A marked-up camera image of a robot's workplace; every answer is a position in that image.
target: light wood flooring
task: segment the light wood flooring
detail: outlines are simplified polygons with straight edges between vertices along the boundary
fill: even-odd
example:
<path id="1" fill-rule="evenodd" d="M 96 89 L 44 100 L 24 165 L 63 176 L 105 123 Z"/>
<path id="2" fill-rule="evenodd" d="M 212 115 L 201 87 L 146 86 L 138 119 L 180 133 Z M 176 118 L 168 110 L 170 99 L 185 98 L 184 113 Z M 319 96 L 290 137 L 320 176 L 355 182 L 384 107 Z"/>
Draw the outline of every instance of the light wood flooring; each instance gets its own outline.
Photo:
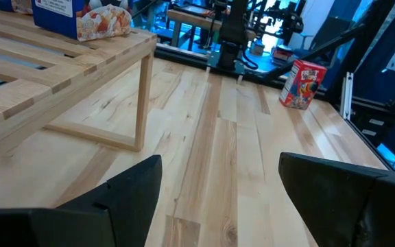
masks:
<path id="1" fill-rule="evenodd" d="M 60 118 L 132 135 L 136 64 Z M 155 59 L 145 147 L 41 130 L 0 158 L 1 207 L 54 207 L 152 154 L 163 181 L 146 246 L 316 246 L 278 175 L 281 152 L 383 168 L 330 105 Z"/>

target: bench leg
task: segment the bench leg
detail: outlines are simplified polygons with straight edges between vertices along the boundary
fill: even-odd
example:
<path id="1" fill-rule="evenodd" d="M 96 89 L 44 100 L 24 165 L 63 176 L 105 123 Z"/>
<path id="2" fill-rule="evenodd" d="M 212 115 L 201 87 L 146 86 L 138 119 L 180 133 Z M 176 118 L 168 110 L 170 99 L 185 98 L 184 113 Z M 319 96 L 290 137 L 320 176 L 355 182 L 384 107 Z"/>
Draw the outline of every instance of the bench leg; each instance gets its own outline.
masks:
<path id="1" fill-rule="evenodd" d="M 147 110 L 149 108 L 150 82 L 152 79 L 152 64 L 154 53 L 141 60 L 140 82 L 138 90 L 138 104 L 136 109 L 135 138 L 127 137 L 107 130 L 86 126 L 82 123 L 53 120 L 44 128 L 69 134 L 74 137 L 87 139 L 111 145 L 116 148 L 139 152 L 144 147 L 145 127 L 147 123 Z"/>
<path id="2" fill-rule="evenodd" d="M 171 46 L 173 47 L 178 47 L 179 35 L 181 33 L 181 26 L 182 23 L 178 21 L 175 22 L 175 28 L 173 29 L 173 37 L 171 39 Z"/>
<path id="3" fill-rule="evenodd" d="M 140 85 L 138 90 L 138 105 L 136 109 L 135 148 L 141 150 L 144 146 L 147 109 L 149 108 L 150 82 L 152 81 L 152 65 L 154 53 L 141 60 Z"/>

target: slatted wooden bench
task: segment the slatted wooden bench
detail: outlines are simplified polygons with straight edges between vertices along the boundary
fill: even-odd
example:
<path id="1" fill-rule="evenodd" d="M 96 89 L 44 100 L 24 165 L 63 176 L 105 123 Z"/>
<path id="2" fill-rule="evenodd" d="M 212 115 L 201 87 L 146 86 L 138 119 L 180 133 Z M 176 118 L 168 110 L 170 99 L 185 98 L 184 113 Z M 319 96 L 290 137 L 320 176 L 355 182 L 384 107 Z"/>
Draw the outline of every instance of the slatted wooden bench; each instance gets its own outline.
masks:
<path id="1" fill-rule="evenodd" d="M 78 42 L 34 25 L 31 16 L 0 11 L 0 154 L 29 135 L 51 130 L 139 151 L 144 145 L 156 35 L 132 30 L 127 36 Z M 135 138 L 79 123 L 53 121 L 93 91 L 141 60 Z"/>

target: colorful cardboard box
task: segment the colorful cardboard box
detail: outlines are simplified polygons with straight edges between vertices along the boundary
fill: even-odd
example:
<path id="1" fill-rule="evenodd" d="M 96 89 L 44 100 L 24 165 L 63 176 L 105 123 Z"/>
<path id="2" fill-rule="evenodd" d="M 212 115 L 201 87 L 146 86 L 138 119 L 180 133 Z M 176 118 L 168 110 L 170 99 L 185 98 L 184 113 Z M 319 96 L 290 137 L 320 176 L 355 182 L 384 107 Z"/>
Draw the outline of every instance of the colorful cardboard box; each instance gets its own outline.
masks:
<path id="1" fill-rule="evenodd" d="M 33 0 L 34 23 L 80 41 L 130 33 L 128 0 Z"/>
<path id="2" fill-rule="evenodd" d="M 0 0 L 0 10 L 32 14 L 32 0 Z"/>
<path id="3" fill-rule="evenodd" d="M 307 109 L 326 72 L 327 69 L 323 66 L 295 60 L 280 94 L 281 104 L 297 109 Z"/>

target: blue box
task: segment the blue box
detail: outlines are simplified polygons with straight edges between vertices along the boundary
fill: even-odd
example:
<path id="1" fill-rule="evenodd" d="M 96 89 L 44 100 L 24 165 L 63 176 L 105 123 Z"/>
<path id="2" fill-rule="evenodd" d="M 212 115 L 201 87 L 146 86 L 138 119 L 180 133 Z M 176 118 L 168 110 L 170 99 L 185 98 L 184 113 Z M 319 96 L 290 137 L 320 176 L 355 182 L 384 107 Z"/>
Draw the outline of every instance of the blue box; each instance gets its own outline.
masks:
<path id="1" fill-rule="evenodd" d="M 34 23 L 80 41 L 130 33 L 128 0 L 33 0 Z"/>
<path id="2" fill-rule="evenodd" d="M 33 0 L 0 0 L 0 10 L 32 14 Z"/>

